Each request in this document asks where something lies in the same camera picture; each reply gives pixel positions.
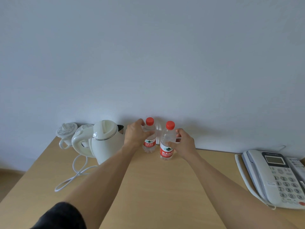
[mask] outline teapot handle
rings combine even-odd
[[[73,148],[81,155],[89,157],[89,158],[95,158],[95,156],[92,154],[90,148],[86,148],[82,146],[82,141],[88,140],[89,144],[91,144],[93,136],[93,127],[84,128],[83,130],[77,131],[73,138],[72,138],[72,146]]]

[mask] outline red bottle cap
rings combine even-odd
[[[173,121],[166,122],[166,128],[168,130],[173,130],[175,128],[175,123]]]
[[[148,126],[152,126],[154,122],[155,122],[155,121],[154,121],[154,119],[153,119],[152,117],[148,117],[148,118],[146,119],[146,124],[147,124]]]

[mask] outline water bottle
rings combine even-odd
[[[151,131],[151,130],[156,130],[156,127],[154,125],[154,119],[152,117],[148,117],[146,119],[146,124],[143,127],[143,131],[147,132],[147,131]],[[143,150],[147,153],[152,153],[156,148],[156,139],[157,139],[157,136],[155,133],[153,135],[149,136],[144,141]]]
[[[163,160],[170,160],[173,156],[173,149],[168,146],[168,142],[176,142],[176,131],[174,130],[175,123],[173,121],[168,121],[166,123],[166,128],[163,129],[160,138],[160,157]]]

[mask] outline table surface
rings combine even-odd
[[[86,176],[76,178],[60,192],[54,188],[75,175],[78,153],[61,150],[55,138],[0,203],[0,228],[29,228],[49,208],[71,192]],[[139,149],[133,157],[115,201],[101,228],[225,228],[190,166],[178,154],[170,161]],[[234,154],[198,150],[216,169],[246,189]],[[85,157],[76,162],[80,169]],[[89,158],[88,166],[97,165]],[[277,208],[299,228],[305,211]]]

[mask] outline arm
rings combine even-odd
[[[142,119],[128,125],[124,146],[111,158],[99,165],[64,200],[82,214],[87,229],[98,229],[119,191],[123,177],[134,153],[144,140],[154,134],[143,132]]]
[[[169,146],[192,167],[228,229],[296,229],[292,223],[204,160],[196,151],[194,139],[183,129],[176,131],[177,137],[181,137],[181,142],[169,142]]]

